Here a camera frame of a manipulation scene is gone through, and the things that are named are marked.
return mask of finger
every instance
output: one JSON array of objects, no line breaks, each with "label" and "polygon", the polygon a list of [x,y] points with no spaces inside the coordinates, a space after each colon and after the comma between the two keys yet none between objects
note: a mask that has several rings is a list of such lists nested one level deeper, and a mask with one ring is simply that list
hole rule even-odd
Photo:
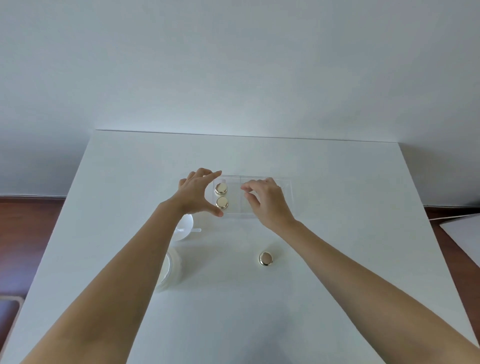
[{"label": "finger", "polygon": [[197,172],[195,172],[194,177],[203,177],[204,175],[210,174],[210,173],[212,173],[211,170],[208,170],[206,168],[199,168],[197,169]]},{"label": "finger", "polygon": [[252,206],[253,211],[255,211],[256,209],[258,209],[260,207],[260,202],[258,202],[258,199],[254,194],[250,194],[248,192],[245,192],[243,195],[247,199],[250,206]]},{"label": "finger", "polygon": [[264,181],[262,180],[258,180],[258,181],[251,180],[251,181],[245,182],[242,186],[240,186],[240,188],[246,192],[252,192],[252,191],[258,192],[262,188],[263,183]]},{"label": "finger", "polygon": [[217,216],[219,218],[223,216],[223,211],[220,210],[217,206],[207,202],[207,200],[205,200],[204,211],[208,211],[212,215]]},{"label": "finger", "polygon": [[216,172],[213,172],[213,173],[210,173],[210,174],[207,174],[206,176],[204,176],[204,181],[205,181],[205,185],[209,184],[210,182],[212,182],[215,178],[218,178],[222,175],[222,171],[218,170]]},{"label": "finger", "polygon": [[274,180],[272,177],[267,177],[267,178],[265,178],[265,182],[273,183],[274,185],[276,185],[276,182],[275,182],[275,180]]}]

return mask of white table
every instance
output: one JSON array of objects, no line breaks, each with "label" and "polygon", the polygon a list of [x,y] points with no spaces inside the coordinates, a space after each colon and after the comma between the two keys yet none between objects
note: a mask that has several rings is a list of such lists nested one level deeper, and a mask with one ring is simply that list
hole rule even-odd
[{"label": "white table", "polygon": [[[292,180],[297,218],[476,343],[395,143],[95,132],[2,364],[18,363],[178,180],[198,167]],[[197,214],[183,280],[153,296],[129,363],[381,363],[256,219]],[[268,250],[275,263],[258,264]]]}]

